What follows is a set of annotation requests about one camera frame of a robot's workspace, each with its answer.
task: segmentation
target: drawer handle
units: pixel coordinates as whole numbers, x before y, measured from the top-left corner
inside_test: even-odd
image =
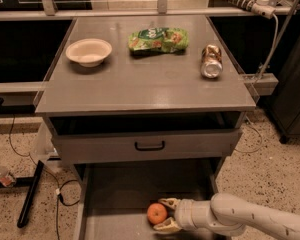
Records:
[[[138,151],[159,151],[164,149],[164,147],[166,146],[166,143],[164,141],[161,141],[161,145],[158,147],[140,147],[138,142],[134,143],[134,147],[136,148],[136,150]]]

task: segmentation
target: orange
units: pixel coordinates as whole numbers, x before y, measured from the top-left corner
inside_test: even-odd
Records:
[[[167,209],[160,203],[153,203],[147,211],[148,220],[156,225],[163,222],[168,217]]]

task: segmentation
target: open drawer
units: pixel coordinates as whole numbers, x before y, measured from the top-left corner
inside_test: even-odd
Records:
[[[206,229],[160,234],[147,220],[148,206],[159,198],[210,200],[216,191],[212,174],[209,159],[89,165],[74,239],[230,239]]]

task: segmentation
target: cabinet top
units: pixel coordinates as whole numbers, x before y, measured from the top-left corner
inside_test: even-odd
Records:
[[[133,57],[128,36],[157,27],[187,30],[189,46],[182,55]],[[65,56],[66,48],[85,38],[109,42],[113,51],[104,63],[84,68]],[[223,73],[201,76],[201,51],[207,44],[222,50]],[[51,116],[113,113],[248,111],[255,103],[203,15],[81,17],[36,108]]]

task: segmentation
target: drawer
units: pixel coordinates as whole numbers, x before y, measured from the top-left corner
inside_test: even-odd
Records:
[[[90,166],[85,171],[74,239],[230,239],[206,229],[159,234],[147,220],[147,208],[159,198],[210,200],[216,189],[208,159]]]
[[[54,136],[65,164],[221,157],[230,155],[240,129]]]

